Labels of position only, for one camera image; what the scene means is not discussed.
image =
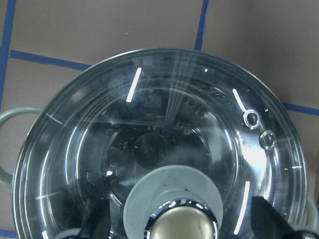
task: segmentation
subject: glass lid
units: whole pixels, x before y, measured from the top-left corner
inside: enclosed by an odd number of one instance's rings
[[[219,238],[254,237],[252,196],[267,199],[290,223],[303,219],[305,162],[273,93],[218,57],[148,49],[92,66],[38,118],[14,178],[18,235],[57,238],[81,228],[106,200],[106,238],[126,239],[130,192],[168,165],[191,167],[216,186],[223,212]]]

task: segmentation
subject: blue grout line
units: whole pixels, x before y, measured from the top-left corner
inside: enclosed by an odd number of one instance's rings
[[[313,115],[313,116],[319,116],[319,109],[315,108],[310,108],[310,107],[305,107],[305,106],[298,106],[298,105],[293,105],[289,103],[282,102],[286,110],[288,111],[295,111],[307,115]]]
[[[16,0],[7,1],[2,42],[0,48],[0,108],[2,104],[6,67],[9,59],[15,6]]]
[[[67,67],[67,68],[80,70],[80,71],[84,71],[91,66],[91,65],[87,65],[83,63],[66,61],[62,59],[57,59],[57,58],[52,58],[47,56],[40,56],[36,54],[26,53],[22,51],[15,51],[15,50],[10,51],[10,57],[14,59],[19,59],[19,60],[36,62],[40,64],[49,64],[49,65]]]
[[[203,46],[203,38],[204,38],[204,32],[205,32],[205,26],[206,26],[206,15],[207,15],[208,4],[209,4],[209,0],[203,0],[203,6],[201,8],[194,50],[200,51]]]
[[[15,231],[8,231],[8,230],[0,230],[0,237],[3,238],[18,238]]]

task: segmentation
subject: tiled floor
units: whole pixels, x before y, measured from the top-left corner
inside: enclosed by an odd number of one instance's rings
[[[0,40],[6,3],[0,0]],[[201,6],[199,0],[21,0],[16,3],[10,48],[89,65],[139,48],[192,49]],[[211,1],[202,51],[251,71],[283,102],[319,109],[318,12],[318,1]],[[9,58],[1,111],[43,107],[79,74]],[[309,195],[318,198],[319,116],[289,114],[308,162]],[[19,117],[1,129],[0,165],[6,171],[14,171],[35,118]],[[11,192],[1,185],[0,201],[0,229],[14,230]]]

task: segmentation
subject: pot lid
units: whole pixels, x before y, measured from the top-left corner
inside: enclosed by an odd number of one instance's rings
[[[80,228],[107,200],[109,238],[125,239],[129,193],[168,165],[194,168],[214,183],[223,208],[220,238],[253,237],[252,196],[267,199],[290,223],[302,221],[305,162],[274,94],[218,57],[148,49],[92,66],[38,118],[14,178],[18,235],[47,239]]]

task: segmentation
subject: transparent lid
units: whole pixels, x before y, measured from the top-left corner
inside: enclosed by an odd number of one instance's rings
[[[134,185],[166,165],[206,174],[223,203],[220,238],[252,238],[250,204],[262,196],[300,223],[306,171],[281,103],[255,76],[215,56],[149,49],[107,59],[47,106],[22,148],[14,183],[20,238],[80,228],[109,199],[109,238],[127,238]]]

